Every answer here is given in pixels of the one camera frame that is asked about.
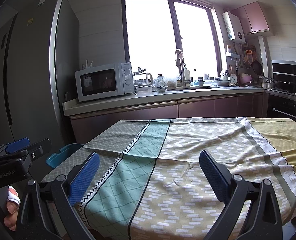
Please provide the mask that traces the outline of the person left hand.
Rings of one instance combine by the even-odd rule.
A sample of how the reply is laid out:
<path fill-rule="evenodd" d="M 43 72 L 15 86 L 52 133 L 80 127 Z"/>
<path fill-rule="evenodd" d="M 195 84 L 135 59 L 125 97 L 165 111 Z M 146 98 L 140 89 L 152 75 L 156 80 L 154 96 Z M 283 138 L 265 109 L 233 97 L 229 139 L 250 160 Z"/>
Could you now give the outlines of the person left hand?
<path fill-rule="evenodd" d="M 9 230 L 15 231 L 17 224 L 17 216 L 20 207 L 20 198 L 14 187 L 8 186 L 8 197 L 6 202 L 6 217 L 4 224 Z"/>

